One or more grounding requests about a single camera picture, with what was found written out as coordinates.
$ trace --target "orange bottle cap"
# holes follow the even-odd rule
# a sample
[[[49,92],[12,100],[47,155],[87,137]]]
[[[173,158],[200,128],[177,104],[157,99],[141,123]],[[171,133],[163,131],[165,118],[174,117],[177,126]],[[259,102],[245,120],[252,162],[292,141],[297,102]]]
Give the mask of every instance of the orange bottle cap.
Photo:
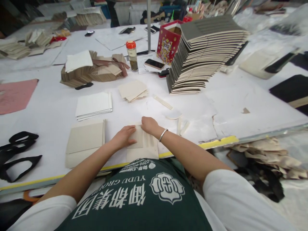
[[[127,49],[134,49],[134,48],[136,48],[136,43],[135,43],[135,41],[127,41],[127,42],[126,42],[126,48],[127,48]]]

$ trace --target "person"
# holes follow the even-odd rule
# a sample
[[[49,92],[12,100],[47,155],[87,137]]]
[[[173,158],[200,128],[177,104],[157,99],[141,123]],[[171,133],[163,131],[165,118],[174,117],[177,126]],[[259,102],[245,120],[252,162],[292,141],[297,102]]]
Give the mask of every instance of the person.
[[[78,206],[100,169],[136,140],[125,126],[65,175],[9,230],[295,230],[240,175],[151,117],[141,128],[165,145],[203,185],[204,198],[168,159],[137,159]]]

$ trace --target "silver bracelet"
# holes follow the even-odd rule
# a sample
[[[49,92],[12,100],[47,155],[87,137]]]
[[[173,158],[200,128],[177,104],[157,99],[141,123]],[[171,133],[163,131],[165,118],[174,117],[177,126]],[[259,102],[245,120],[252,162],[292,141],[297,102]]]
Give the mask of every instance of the silver bracelet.
[[[165,129],[165,130],[163,131],[163,133],[161,134],[161,136],[160,136],[160,138],[159,138],[159,142],[161,141],[161,138],[163,138],[163,135],[165,134],[166,131],[168,131],[168,129]]]

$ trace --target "label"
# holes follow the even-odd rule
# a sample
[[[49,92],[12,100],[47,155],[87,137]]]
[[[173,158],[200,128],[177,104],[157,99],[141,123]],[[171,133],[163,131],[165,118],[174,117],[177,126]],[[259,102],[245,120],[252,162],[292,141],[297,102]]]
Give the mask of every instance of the label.
[[[137,56],[137,50],[136,49],[132,49],[132,50],[127,49],[127,54],[130,57],[136,57]]]

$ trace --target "green apron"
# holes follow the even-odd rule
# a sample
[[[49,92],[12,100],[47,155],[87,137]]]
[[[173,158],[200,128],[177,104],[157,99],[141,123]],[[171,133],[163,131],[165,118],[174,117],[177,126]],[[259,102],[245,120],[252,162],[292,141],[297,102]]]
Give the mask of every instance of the green apron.
[[[124,229],[212,231],[185,174],[156,159],[123,167],[56,230]]]

